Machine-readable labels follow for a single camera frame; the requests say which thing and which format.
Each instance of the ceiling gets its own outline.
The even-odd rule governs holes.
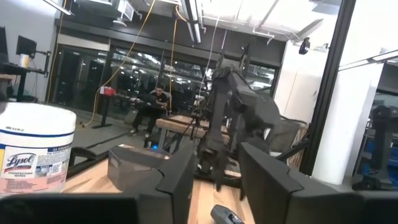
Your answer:
[[[148,11],[153,0],[130,0]],[[330,43],[341,0],[196,0],[203,24],[300,42],[310,37],[314,45]],[[157,0],[152,13],[172,16],[180,0]]]

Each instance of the yellow cable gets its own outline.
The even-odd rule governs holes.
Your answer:
[[[175,6],[175,12],[177,13],[177,15],[179,16],[180,19],[182,19],[182,21],[186,22],[187,20],[181,16],[180,12],[178,11],[178,6]]]
[[[64,7],[64,8],[65,8],[65,6],[67,5],[67,1],[68,1],[68,0],[65,0],[65,1],[63,2],[63,7]],[[61,12],[60,28],[58,29],[58,35],[57,35],[57,37],[59,37],[60,34],[61,34],[62,21],[63,21],[63,13]],[[53,70],[54,70],[54,64],[55,64],[55,59],[57,58],[57,55],[58,55],[58,42],[55,43],[55,52],[54,52],[54,55],[53,55],[53,57],[52,57],[52,64],[51,64],[51,69],[50,69],[50,73],[49,73],[49,82],[47,83],[47,84],[49,85],[49,93],[48,93],[48,95],[47,95],[47,101],[45,102],[45,104],[48,104],[49,101],[50,101],[51,84],[52,84],[52,72],[53,72]]]
[[[174,22],[174,32],[173,32],[173,44],[172,44],[172,55],[171,55],[171,61],[170,61],[170,77],[169,77],[169,93],[170,93],[170,111],[172,110],[172,73],[173,73],[173,54],[174,54],[174,42],[175,42],[175,33],[177,31],[177,22],[178,20],[175,20]]]
[[[138,31],[138,34],[137,34],[137,36],[136,36],[136,39],[135,39],[135,41],[132,43],[132,45],[131,45],[131,47],[130,47],[130,49],[129,49],[129,52],[127,53],[126,57],[124,58],[124,60],[123,60],[122,63],[120,64],[119,68],[113,73],[113,75],[111,76],[111,78],[109,78],[108,81],[106,81],[104,84],[102,84],[102,85],[97,89],[97,91],[96,91],[96,93],[95,93],[95,97],[94,97],[93,115],[91,116],[91,119],[90,119],[89,122],[87,122],[86,124],[82,124],[82,126],[83,126],[84,128],[87,127],[87,126],[88,126],[91,122],[93,122],[93,120],[94,120],[95,111],[96,111],[97,103],[98,103],[98,102],[97,102],[97,100],[98,100],[98,93],[100,92],[100,90],[101,90],[102,87],[106,86],[106,85],[118,74],[120,68],[121,68],[121,67],[124,65],[124,63],[126,62],[128,56],[130,55],[130,53],[131,53],[131,51],[132,51],[132,48],[133,48],[134,45],[136,44],[137,38],[138,38],[139,35],[141,34],[141,31],[142,31],[142,29],[144,28],[145,23],[147,22],[150,13],[152,12],[152,8],[154,7],[155,2],[156,2],[156,0],[154,0],[154,1],[152,2],[152,4],[150,5],[148,14],[147,14],[147,16],[145,17],[145,20],[144,20],[144,22],[142,23],[141,28],[140,28],[139,31]]]

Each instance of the dark pants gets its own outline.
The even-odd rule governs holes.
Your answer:
[[[156,120],[159,119],[161,115],[162,115],[161,111],[157,109],[143,107],[138,111],[136,118],[132,123],[132,128],[138,130],[138,126],[141,123],[143,117],[148,117],[149,123],[148,123],[147,133],[150,134],[152,133],[152,130],[156,124]]]

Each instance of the security camera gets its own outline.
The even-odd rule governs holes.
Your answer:
[[[306,37],[306,38],[304,38],[303,42],[301,43],[298,53],[300,55],[305,55],[310,50],[310,47],[311,47],[310,38]]]

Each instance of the black shirt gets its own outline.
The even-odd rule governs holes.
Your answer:
[[[160,103],[167,103],[167,95],[162,93],[160,96],[156,95],[156,92],[151,93],[151,95],[156,96],[156,100]]]

